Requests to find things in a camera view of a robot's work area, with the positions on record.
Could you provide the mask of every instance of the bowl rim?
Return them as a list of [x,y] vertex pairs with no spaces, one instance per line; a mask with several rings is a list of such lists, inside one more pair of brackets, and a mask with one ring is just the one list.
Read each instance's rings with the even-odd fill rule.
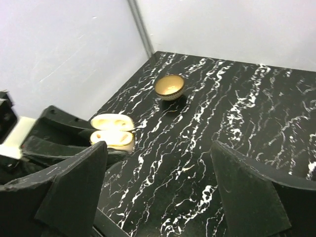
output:
[[[177,76],[177,77],[180,77],[180,78],[182,79],[182,82],[183,82],[182,87],[181,87],[179,90],[177,90],[176,92],[173,92],[173,93],[171,93],[171,94],[163,95],[163,94],[158,93],[158,92],[156,91],[156,85],[157,85],[157,83],[158,83],[161,79],[163,79],[163,78],[165,78],[165,77],[169,77],[169,76]],[[184,78],[183,78],[181,75],[169,74],[169,75],[165,75],[165,76],[161,77],[160,79],[158,79],[158,80],[155,82],[154,88],[155,88],[156,94],[158,94],[158,95],[161,95],[161,96],[171,96],[171,95],[174,95],[174,94],[179,93],[179,92],[184,88],[184,85],[185,85]]]

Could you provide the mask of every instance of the bowl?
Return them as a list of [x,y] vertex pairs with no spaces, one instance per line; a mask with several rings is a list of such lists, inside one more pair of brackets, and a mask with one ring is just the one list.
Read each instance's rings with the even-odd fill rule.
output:
[[179,75],[164,76],[157,80],[155,92],[162,100],[175,100],[184,92],[184,79]]
[[91,120],[91,126],[98,130],[131,131],[134,129],[133,120],[126,115],[101,114]]

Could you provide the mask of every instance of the white backdrop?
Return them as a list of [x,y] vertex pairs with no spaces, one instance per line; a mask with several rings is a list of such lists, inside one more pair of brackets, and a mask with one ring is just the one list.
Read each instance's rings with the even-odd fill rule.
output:
[[0,0],[0,90],[20,116],[88,119],[146,61],[126,0]]
[[316,71],[314,0],[138,0],[155,50]]

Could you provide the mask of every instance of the black marble table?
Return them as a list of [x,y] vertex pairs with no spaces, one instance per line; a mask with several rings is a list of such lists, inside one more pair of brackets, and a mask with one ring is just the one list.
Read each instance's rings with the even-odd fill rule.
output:
[[[279,172],[313,179],[316,73],[158,52],[98,112],[130,116],[135,150],[107,173],[98,207],[132,237],[221,237],[210,147],[219,140]],[[158,99],[154,82],[186,80]]]

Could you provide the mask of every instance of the white wall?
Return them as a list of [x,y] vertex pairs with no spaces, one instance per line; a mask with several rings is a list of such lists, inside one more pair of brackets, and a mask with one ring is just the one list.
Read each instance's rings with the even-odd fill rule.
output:
[[138,2],[155,50],[316,71],[316,1]]
[[0,90],[18,115],[88,119],[146,60],[126,0],[0,0]]

